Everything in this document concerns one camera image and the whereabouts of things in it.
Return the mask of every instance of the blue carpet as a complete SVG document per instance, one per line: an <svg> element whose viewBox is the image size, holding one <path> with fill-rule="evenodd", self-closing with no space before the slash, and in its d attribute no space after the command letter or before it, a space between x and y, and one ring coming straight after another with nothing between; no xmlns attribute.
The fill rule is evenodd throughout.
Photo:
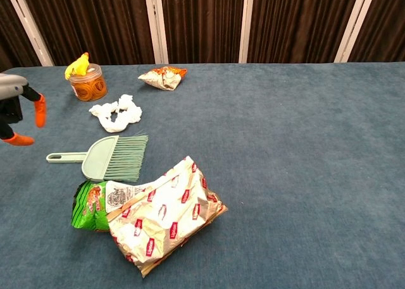
<svg viewBox="0 0 405 289"><path fill-rule="evenodd" d="M0 288L405 288L405 63L187 65L174 92L103 66L108 94L80 102L65 68L15 68L47 98L44 129L21 98L0 144ZM149 135L138 183L189 155L229 211L144 280L108 233L70 226L79 164L108 135L88 110L133 94Z"/></svg>

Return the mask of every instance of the green snack bag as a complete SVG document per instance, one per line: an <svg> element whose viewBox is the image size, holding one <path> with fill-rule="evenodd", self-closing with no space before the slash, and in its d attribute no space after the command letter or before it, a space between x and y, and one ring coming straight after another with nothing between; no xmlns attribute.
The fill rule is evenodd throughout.
<svg viewBox="0 0 405 289"><path fill-rule="evenodd" d="M106 181L83 182L73 201L72 226L96 231L108 231L106 212Z"/></svg>

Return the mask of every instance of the orange chip bag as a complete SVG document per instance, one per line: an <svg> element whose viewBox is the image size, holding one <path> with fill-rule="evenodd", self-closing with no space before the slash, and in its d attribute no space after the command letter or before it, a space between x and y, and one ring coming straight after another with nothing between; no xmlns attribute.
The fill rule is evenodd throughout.
<svg viewBox="0 0 405 289"><path fill-rule="evenodd" d="M145 277L193 234L227 211L187 156L143 192L108 214L111 235Z"/></svg>
<svg viewBox="0 0 405 289"><path fill-rule="evenodd" d="M152 85L161 90L173 91L180 81L187 74L187 69L180 69L174 66L164 66L142 74L138 79L143 80L148 85Z"/></svg>

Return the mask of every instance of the white tissue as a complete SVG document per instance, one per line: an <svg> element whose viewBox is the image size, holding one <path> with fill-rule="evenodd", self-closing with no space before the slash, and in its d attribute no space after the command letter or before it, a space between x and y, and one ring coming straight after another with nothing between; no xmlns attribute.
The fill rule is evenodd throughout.
<svg viewBox="0 0 405 289"><path fill-rule="evenodd" d="M118 102L106 103L102 106L96 104L89 109L89 112L98 117L100 124L107 132L121 132L129 123L139 122L142 115L141 108L135 105L132 98L131 95L123 94ZM111 113L118 114L115 121L111 120Z"/></svg>

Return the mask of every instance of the crumpled chip bag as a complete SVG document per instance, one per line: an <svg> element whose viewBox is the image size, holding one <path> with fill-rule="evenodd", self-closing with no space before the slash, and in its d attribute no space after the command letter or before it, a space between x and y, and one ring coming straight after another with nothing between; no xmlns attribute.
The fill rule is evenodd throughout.
<svg viewBox="0 0 405 289"><path fill-rule="evenodd" d="M107 219L118 248L145 277L227 207L189 156L142 187Z"/></svg>
<svg viewBox="0 0 405 289"><path fill-rule="evenodd" d="M164 66L142 74L138 79L161 90L174 91L187 74L187 69Z"/></svg>
<svg viewBox="0 0 405 289"><path fill-rule="evenodd" d="M72 226L94 231L108 231L107 214L142 191L142 187L109 180L92 183L86 180L73 197Z"/></svg>

